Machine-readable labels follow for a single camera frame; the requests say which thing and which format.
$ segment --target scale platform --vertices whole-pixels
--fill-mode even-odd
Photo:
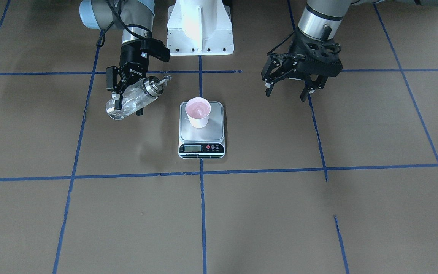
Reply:
[[[179,156],[180,158],[222,158],[226,154],[224,137],[224,107],[212,101],[209,121],[203,128],[190,124],[186,104],[180,105]]]

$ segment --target cup rim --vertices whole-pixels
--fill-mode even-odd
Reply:
[[[195,100],[193,103],[201,101],[201,102],[207,104],[209,106],[209,113],[205,117],[202,117],[202,118],[193,118],[193,117],[191,117],[190,114],[187,111],[187,106],[189,105],[189,102],[192,101],[192,100]],[[205,118],[208,118],[209,115],[211,114],[211,110],[212,110],[212,107],[211,107],[210,102],[207,99],[203,98],[203,97],[194,97],[194,98],[190,99],[189,101],[187,101],[187,103],[186,103],[186,114],[189,117],[189,120],[190,120],[190,118],[195,119],[195,120],[203,120]]]

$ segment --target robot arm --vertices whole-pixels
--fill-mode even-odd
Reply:
[[[119,67],[106,70],[107,89],[112,92],[106,110],[114,119],[134,112],[142,115],[142,107],[154,101],[171,79],[146,77],[150,56],[164,62],[170,59],[170,50],[152,37],[154,5],[153,0],[83,0],[80,4],[80,17],[88,28],[101,29],[104,35],[109,29],[123,30]]]
[[[384,0],[308,0],[297,28],[279,45],[267,53],[268,60],[261,72],[270,96],[275,83],[286,79],[303,80],[300,99],[323,89],[329,77],[336,77],[343,66],[339,60],[341,46],[334,36],[350,5],[378,3]],[[398,0],[416,5],[438,6],[438,0]],[[293,35],[287,53],[274,51]]]

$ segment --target white paper cup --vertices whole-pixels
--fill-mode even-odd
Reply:
[[[201,97],[192,98],[186,104],[186,113],[193,127],[203,128],[209,121],[211,104]]]

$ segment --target pink liquid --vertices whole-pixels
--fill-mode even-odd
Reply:
[[[202,119],[205,116],[209,115],[211,109],[207,104],[202,102],[195,102],[190,104],[187,108],[187,114],[194,119]]]

